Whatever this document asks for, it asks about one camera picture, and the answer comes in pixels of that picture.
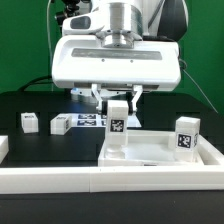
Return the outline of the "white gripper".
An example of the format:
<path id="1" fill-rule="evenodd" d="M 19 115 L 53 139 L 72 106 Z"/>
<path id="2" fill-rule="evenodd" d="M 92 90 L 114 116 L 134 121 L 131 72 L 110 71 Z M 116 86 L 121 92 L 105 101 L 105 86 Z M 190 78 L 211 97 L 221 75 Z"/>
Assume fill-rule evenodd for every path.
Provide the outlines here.
<path id="1" fill-rule="evenodd" d="M 175 42 L 136 41 L 134 47 L 104 48 L 93 35 L 62 37 L 55 48 L 52 79 L 59 88 L 90 87 L 99 114 L 107 113 L 100 95 L 107 89 L 132 88 L 129 114 L 145 90 L 171 91 L 181 79 L 179 47 Z"/>

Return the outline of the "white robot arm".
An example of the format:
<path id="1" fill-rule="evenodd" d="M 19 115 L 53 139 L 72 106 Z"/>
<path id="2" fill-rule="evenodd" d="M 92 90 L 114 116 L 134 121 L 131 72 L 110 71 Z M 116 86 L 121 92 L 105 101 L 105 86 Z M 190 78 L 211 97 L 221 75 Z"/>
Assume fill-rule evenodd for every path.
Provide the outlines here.
<path id="1" fill-rule="evenodd" d="M 90 9 L 66 18 L 52 63 L 59 88 L 87 88 L 104 114 L 106 89 L 133 94 L 171 91 L 181 78 L 178 41 L 188 27 L 184 0 L 90 0 Z"/>

